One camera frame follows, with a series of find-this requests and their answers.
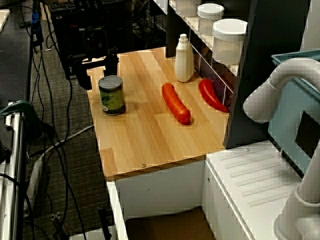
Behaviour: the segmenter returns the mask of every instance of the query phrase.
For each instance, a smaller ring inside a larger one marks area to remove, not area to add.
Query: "red sausage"
[[[225,112],[228,112],[228,109],[219,101],[219,99],[216,96],[214,86],[210,79],[203,79],[199,83],[199,90],[203,97],[203,99],[206,101],[207,104],[209,104],[211,107]]]
[[[165,83],[162,86],[162,96],[167,107],[179,123],[185,125],[191,123],[191,113],[181,102],[176,94],[175,87],[171,83]]]

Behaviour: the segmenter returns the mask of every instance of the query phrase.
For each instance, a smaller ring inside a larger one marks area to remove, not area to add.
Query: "green can label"
[[[105,112],[109,110],[118,110],[125,105],[124,92],[122,89],[115,92],[103,92],[100,91],[100,97],[102,101],[102,109]]]

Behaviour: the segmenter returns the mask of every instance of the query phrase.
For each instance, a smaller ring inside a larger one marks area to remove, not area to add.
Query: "white jar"
[[[224,7],[214,3],[205,3],[198,7],[199,16],[198,32],[202,35],[212,36],[213,24],[221,20],[224,15]]]
[[[224,65],[239,64],[248,23],[239,19],[222,19],[212,26],[213,59]]]
[[[180,17],[196,17],[202,0],[175,0],[175,13]]]

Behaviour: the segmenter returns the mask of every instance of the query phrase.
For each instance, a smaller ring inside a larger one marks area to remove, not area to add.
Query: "wooden countertop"
[[[88,70],[92,90],[87,93],[107,181],[187,164],[225,150],[229,114],[203,100],[198,88],[201,78],[196,73],[189,82],[178,82],[175,58],[166,58],[164,47],[118,57],[126,105],[121,115],[103,113],[98,81],[104,76],[104,67]],[[164,83],[174,85],[191,112],[191,125],[180,124],[167,108],[161,92]]]

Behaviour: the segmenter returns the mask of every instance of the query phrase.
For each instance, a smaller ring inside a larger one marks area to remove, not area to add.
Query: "plastic container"
[[[222,19],[224,11],[223,6],[214,3],[206,3],[198,6],[198,31],[202,35],[212,36],[213,24]]]
[[[116,116],[126,111],[123,80],[119,76],[105,76],[98,82],[102,110],[105,114]]]
[[[239,19],[222,19],[212,26],[213,59],[224,65],[239,64],[248,23]]]
[[[181,34],[176,46],[175,77],[179,82],[187,82],[195,72],[194,54],[186,34]]]
[[[196,17],[202,0],[175,0],[175,13],[180,17]]]

